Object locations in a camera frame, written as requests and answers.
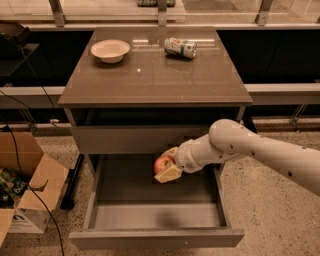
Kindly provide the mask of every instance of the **food item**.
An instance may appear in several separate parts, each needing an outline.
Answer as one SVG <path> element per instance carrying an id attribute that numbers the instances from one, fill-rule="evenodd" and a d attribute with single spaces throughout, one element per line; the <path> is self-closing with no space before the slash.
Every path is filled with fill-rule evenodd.
<path id="1" fill-rule="evenodd" d="M 17 201 L 28 188 L 28 183 L 16 171 L 0 168 L 0 186 L 9 194 L 13 201 Z"/>
<path id="2" fill-rule="evenodd" d="M 153 170 L 155 174 L 158 174 L 172 167 L 174 164 L 175 162 L 172 157 L 167 155 L 162 155 L 154 162 Z"/>
<path id="3" fill-rule="evenodd" d="M 188 59 L 196 56 L 197 43 L 185 39 L 174 37 L 166 38 L 164 41 L 164 51 L 170 55 L 177 55 Z"/>

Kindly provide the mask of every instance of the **tin can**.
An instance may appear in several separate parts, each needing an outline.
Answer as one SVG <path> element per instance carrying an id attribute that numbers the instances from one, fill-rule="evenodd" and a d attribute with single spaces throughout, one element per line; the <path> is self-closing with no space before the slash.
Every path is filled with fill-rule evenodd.
<path id="1" fill-rule="evenodd" d="M 178 55 L 188 59 L 196 56 L 197 43 L 174 37 L 167 38 L 164 42 L 164 50 L 171 55 Z"/>

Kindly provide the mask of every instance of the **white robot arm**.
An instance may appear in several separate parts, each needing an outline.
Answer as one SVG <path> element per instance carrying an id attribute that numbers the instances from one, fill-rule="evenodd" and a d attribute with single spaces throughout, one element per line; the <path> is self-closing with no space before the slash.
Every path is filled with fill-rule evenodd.
<path id="1" fill-rule="evenodd" d="M 163 155 L 174 163 L 155 176 L 161 183 L 181 177 L 183 171 L 193 173 L 207 164 L 249 156 L 320 196 L 320 151 L 263 137 L 232 120 L 218 120 L 207 135 Z"/>

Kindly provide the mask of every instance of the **floor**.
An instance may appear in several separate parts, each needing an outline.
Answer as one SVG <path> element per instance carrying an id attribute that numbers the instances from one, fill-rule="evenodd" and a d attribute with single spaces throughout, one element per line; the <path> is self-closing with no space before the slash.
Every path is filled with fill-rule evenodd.
<path id="1" fill-rule="evenodd" d="M 256 122 L 258 133 L 320 150 L 320 123 L 300 124 L 294 132 L 286 121 Z M 70 136 L 36 137 L 44 152 L 73 168 L 78 150 Z M 65 255 L 209 256 L 209 255 L 320 255 L 320 197 L 299 187 L 259 162 L 245 157 L 228 162 L 222 173 L 226 209 L 233 228 L 245 236 L 236 248 L 80 251 L 68 239 L 81 231 L 93 176 L 86 163 L 75 191 L 75 207 L 57 207 L 53 216 L 63 238 Z M 61 255 L 52 221 L 44 234 L 8 234 L 0 255 Z"/>

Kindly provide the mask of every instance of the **bowl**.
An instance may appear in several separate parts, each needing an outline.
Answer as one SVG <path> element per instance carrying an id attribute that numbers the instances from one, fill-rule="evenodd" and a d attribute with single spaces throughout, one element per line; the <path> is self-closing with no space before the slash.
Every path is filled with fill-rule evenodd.
<path id="1" fill-rule="evenodd" d="M 120 40 L 104 40 L 91 47 L 91 53 L 105 63 L 117 63 L 130 50 L 130 45 Z"/>

